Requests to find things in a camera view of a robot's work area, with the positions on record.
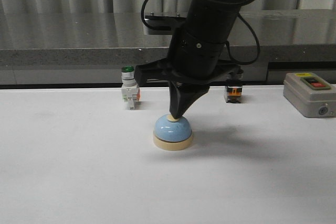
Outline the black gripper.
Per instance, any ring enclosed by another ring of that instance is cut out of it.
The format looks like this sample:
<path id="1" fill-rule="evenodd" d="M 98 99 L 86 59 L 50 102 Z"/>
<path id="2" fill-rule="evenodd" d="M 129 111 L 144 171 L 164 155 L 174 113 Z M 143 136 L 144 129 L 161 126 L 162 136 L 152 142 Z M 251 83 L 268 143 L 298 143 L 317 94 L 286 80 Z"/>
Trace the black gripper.
<path id="1" fill-rule="evenodd" d="M 238 64 L 219 59 L 223 48 L 224 44 L 198 40 L 184 28 L 177 28 L 167 56 L 137 65 L 135 80 L 140 86 L 150 79 L 169 81 L 170 114 L 174 119 L 179 119 L 197 99 L 209 91 L 208 84 L 226 74 L 241 72 Z"/>

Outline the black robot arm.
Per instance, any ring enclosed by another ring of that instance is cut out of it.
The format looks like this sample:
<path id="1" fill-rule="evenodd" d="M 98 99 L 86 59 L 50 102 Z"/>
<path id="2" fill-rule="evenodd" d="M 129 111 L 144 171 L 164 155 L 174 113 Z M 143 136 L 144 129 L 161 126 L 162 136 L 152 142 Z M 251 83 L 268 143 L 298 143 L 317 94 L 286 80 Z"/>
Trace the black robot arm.
<path id="1" fill-rule="evenodd" d="M 172 33 L 167 56 L 138 65 L 135 79 L 142 86 L 148 80 L 166 80 L 170 90 L 170 114 L 179 119 L 209 90 L 218 78 L 230 75 L 238 81 L 243 62 L 221 60 L 229 48 L 228 36 L 242 6 L 255 0 L 192 0 L 185 18 L 141 15 L 151 30 Z"/>

